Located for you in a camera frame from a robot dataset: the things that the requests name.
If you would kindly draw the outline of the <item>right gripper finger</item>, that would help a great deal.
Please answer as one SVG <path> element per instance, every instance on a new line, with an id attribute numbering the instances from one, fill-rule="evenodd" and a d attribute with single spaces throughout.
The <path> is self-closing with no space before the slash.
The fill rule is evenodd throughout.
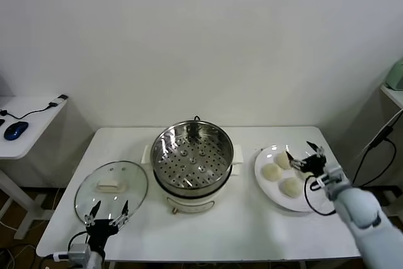
<path id="1" fill-rule="evenodd" d="M 302 169 L 305 166 L 304 160 L 295 159 L 288 151 L 286 152 L 289 165 L 294 169 Z"/>
<path id="2" fill-rule="evenodd" d="M 318 146 L 317 144 L 315 144 L 313 142 L 309 142 L 309 141 L 307 141 L 307 144 L 309 145 L 309 147 L 314 152 L 314 153 L 311 154 L 311 156 L 317 156 L 317 157 L 324 157 L 325 156 L 324 149 L 323 149 L 322 146 Z"/>

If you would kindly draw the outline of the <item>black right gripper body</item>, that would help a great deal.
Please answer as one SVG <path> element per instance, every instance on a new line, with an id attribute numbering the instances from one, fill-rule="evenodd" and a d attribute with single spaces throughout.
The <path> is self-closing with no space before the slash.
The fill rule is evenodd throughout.
<path id="1" fill-rule="evenodd" d="M 303 173 L 312 173 L 314 176 L 320 176 L 324 173 L 325 156 L 312 155 L 302 160 L 301 171 Z"/>

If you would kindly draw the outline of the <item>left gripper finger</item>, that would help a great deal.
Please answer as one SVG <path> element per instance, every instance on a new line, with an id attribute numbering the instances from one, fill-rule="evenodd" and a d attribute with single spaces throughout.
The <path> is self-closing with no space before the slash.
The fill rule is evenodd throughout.
<path id="1" fill-rule="evenodd" d="M 127 221 L 129 220 L 129 214 L 128 214 L 128 200 L 125 202 L 121 214 L 116 218 L 113 219 L 109 225 L 110 226 L 116 226 L 117 228 L 122 228 Z"/>
<path id="2" fill-rule="evenodd" d="M 100 205 L 101 205 L 101 201 L 98 201 L 97 204 L 94 207 L 92 207 L 89 214 L 86 214 L 84 216 L 84 224 L 86 226 L 93 226 L 95 224 L 95 217 L 96 217 L 96 214 L 98 213 Z"/>

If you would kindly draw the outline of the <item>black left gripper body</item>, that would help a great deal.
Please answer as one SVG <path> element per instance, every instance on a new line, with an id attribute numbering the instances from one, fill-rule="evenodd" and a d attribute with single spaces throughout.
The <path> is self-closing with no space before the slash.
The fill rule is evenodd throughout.
<path id="1" fill-rule="evenodd" d="M 109 237 L 119 232 L 119 227 L 111 219 L 96 219 L 86 226 L 91 250 L 104 250 Z"/>

